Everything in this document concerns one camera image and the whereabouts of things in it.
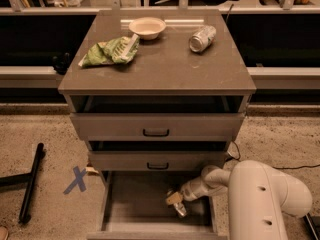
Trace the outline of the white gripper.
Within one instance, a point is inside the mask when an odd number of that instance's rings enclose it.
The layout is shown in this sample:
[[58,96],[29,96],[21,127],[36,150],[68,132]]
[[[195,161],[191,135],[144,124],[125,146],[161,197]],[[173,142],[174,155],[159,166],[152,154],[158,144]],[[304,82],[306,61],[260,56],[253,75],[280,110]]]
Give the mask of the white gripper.
[[193,181],[188,181],[181,186],[180,192],[174,192],[170,194],[165,202],[168,206],[176,203],[181,203],[183,199],[188,202],[192,202],[201,197],[201,184]]

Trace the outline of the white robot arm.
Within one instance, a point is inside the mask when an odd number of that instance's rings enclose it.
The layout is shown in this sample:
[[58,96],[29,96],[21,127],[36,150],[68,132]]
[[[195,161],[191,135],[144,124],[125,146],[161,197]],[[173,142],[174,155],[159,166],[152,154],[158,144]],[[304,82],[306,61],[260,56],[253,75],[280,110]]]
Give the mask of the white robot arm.
[[184,203],[228,192],[230,240],[288,240],[285,214],[301,218],[312,208],[309,188],[264,163],[246,160],[230,171],[208,165],[197,178],[168,195],[166,204],[184,217]]

